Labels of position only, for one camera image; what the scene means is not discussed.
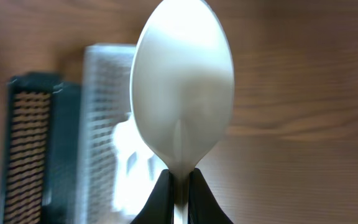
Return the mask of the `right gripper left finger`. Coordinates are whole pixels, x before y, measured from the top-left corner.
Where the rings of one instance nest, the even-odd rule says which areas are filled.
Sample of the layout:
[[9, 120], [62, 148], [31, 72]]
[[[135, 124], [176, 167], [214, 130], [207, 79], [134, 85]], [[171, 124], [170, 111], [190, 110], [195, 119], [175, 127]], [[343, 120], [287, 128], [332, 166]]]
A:
[[168, 169], [161, 171], [140, 213], [131, 224], [173, 224], [174, 178]]

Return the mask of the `white plastic spoon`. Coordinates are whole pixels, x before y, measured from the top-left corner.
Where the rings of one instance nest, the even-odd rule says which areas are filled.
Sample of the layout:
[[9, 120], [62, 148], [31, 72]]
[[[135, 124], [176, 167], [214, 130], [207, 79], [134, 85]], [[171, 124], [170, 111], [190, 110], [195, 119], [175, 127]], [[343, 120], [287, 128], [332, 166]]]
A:
[[112, 209], [134, 217], [144, 207], [166, 165], [142, 140], [132, 113], [123, 115], [112, 132], [112, 146], [117, 159]]
[[190, 173], [223, 136], [234, 102], [234, 64], [222, 25], [202, 0], [163, 0], [138, 39], [131, 110], [143, 141], [174, 178], [188, 223]]

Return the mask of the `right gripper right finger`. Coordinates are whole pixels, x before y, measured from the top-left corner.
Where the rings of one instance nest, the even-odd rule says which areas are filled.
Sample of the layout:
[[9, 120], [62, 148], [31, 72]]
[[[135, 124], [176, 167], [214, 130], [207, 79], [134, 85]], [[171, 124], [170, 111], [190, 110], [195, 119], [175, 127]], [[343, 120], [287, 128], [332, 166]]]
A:
[[198, 168], [190, 173], [189, 181], [188, 224], [233, 224]]

